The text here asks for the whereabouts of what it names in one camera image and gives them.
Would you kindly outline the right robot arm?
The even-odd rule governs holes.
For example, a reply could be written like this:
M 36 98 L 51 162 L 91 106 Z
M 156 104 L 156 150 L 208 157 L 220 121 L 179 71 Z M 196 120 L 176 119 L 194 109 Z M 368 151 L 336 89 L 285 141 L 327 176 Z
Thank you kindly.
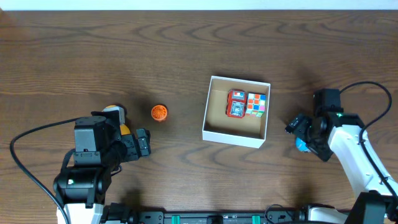
M 335 155 L 350 182 L 356 201 L 348 213 L 326 205 L 309 205 L 295 220 L 302 223 L 397 222 L 397 182 L 382 164 L 357 114 L 345 113 L 338 89 L 313 94 L 313 116 L 297 115 L 285 128 L 296 137 L 299 151 L 323 162 Z

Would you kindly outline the colourful puzzle cube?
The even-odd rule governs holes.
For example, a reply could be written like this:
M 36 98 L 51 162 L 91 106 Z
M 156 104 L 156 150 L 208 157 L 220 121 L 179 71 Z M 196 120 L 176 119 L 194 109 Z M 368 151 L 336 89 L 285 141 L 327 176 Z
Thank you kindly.
M 248 93 L 246 101 L 246 116 L 262 117 L 266 111 L 266 95 Z

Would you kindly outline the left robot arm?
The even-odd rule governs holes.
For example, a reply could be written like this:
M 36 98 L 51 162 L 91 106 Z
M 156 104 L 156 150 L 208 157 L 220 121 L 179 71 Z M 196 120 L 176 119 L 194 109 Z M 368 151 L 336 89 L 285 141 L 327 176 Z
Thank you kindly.
M 76 120 L 75 149 L 68 152 L 53 189 L 61 207 L 59 223 L 138 223 L 138 215 L 120 204 L 105 204 L 111 179 L 123 162 L 151 154 L 150 132 L 130 132 L 122 107 L 111 105 Z

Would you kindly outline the white cardboard box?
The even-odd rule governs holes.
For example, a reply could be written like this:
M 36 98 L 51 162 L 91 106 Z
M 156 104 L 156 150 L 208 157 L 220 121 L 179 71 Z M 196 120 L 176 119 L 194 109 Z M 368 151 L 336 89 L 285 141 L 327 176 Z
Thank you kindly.
M 243 118 L 227 116 L 227 98 L 231 90 L 258 93 L 266 96 L 262 116 Z M 212 76 L 208 89 L 202 139 L 244 147 L 260 148 L 266 141 L 271 84 L 237 78 Z

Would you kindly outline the blue toy ball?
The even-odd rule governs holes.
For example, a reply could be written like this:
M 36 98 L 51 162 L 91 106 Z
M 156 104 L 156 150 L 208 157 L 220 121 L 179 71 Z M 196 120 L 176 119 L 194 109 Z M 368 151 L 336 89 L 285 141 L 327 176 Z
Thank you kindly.
M 311 152 L 307 144 L 300 138 L 295 139 L 295 146 L 300 152 Z

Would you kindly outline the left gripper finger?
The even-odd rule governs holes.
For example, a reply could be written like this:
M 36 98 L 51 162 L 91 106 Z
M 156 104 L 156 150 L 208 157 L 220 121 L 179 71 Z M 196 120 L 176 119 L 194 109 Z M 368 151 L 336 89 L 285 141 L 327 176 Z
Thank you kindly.
M 141 129 L 137 129 L 136 133 L 137 133 L 138 139 L 145 139 L 146 141 L 150 140 L 150 131 L 149 130 L 141 128 Z
M 141 156 L 149 156 L 151 154 L 150 141 L 147 138 L 139 138 L 138 145 Z

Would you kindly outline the red toy truck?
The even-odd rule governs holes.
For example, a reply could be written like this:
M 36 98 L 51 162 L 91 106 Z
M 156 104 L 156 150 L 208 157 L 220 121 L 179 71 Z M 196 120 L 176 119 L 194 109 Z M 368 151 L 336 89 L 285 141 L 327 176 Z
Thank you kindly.
M 243 118 L 246 112 L 248 94 L 243 90 L 232 89 L 227 95 L 226 115 L 230 118 Z

